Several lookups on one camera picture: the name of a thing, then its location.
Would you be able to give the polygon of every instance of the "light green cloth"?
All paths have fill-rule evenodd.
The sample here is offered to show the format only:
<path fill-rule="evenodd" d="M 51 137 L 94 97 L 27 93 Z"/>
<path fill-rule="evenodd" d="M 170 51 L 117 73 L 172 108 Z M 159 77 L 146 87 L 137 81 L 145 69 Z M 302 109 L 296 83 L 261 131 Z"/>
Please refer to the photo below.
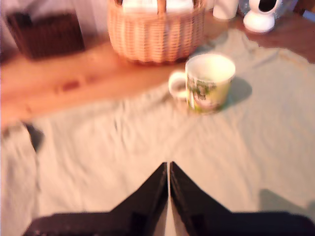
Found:
<path fill-rule="evenodd" d="M 34 120 L 45 136 L 37 154 L 17 151 L 27 139 L 2 137 L 4 235 L 20 234 L 37 216 L 110 210 L 163 161 L 176 161 L 232 211 L 290 210 L 315 220 L 315 65 L 235 29 L 205 50 L 236 63 L 219 113 L 175 109 L 165 84 Z M 174 235 L 171 207 L 166 235 Z"/>

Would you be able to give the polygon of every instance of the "wooden table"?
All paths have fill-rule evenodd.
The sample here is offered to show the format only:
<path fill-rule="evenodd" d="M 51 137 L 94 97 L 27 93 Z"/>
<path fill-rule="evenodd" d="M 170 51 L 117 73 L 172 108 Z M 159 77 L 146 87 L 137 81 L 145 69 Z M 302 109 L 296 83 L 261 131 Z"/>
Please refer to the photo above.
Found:
<path fill-rule="evenodd" d="M 228 28 L 245 31 L 240 16 L 227 23 L 207 13 L 206 38 L 215 38 Z M 246 34 L 261 46 L 289 48 L 315 62 L 315 24 L 298 15 L 280 18 L 269 34 Z M 184 66 L 132 64 L 119 58 L 108 40 L 81 54 L 39 62 L 18 55 L 1 65 L 1 126 L 96 100 L 137 94 L 166 82 L 171 71 Z"/>

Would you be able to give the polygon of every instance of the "brown basket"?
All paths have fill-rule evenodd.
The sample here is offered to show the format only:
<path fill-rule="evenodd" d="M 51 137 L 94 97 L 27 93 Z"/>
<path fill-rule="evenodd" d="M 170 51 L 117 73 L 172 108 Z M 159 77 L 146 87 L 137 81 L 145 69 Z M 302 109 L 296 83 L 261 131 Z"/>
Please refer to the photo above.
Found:
<path fill-rule="evenodd" d="M 194 2 L 191 12 L 166 13 L 157 0 L 158 14 L 125 13 L 122 4 L 108 1 L 108 32 L 113 49 L 139 62 L 175 62 L 187 58 L 202 43 L 205 4 Z"/>
<path fill-rule="evenodd" d="M 7 16 L 11 34 L 22 54 L 31 59 L 65 55 L 84 50 L 77 15 L 60 13 L 31 21 L 29 14 Z"/>

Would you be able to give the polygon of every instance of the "white item in basket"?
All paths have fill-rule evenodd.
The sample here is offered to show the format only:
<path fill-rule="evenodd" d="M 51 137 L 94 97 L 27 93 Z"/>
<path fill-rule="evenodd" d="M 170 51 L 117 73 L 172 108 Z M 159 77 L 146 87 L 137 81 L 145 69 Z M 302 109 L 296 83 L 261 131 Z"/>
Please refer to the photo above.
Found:
<path fill-rule="evenodd" d="M 192 0 L 166 0 L 166 12 L 193 11 Z"/>
<path fill-rule="evenodd" d="M 158 13 L 157 0 L 123 0 L 123 12 Z"/>
<path fill-rule="evenodd" d="M 206 11 L 213 9 L 215 5 L 215 0 L 206 0 Z"/>

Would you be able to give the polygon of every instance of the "mug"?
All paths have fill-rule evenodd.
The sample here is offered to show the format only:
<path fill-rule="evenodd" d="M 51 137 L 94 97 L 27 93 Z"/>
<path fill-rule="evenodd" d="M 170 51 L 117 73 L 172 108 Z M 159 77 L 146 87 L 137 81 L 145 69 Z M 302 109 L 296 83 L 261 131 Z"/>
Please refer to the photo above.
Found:
<path fill-rule="evenodd" d="M 220 54 L 201 54 L 186 62 L 185 72 L 176 71 L 168 80 L 172 97 L 185 99 L 190 109 L 208 113 L 221 107 L 235 77 L 235 64 Z M 176 87 L 186 86 L 184 90 Z"/>

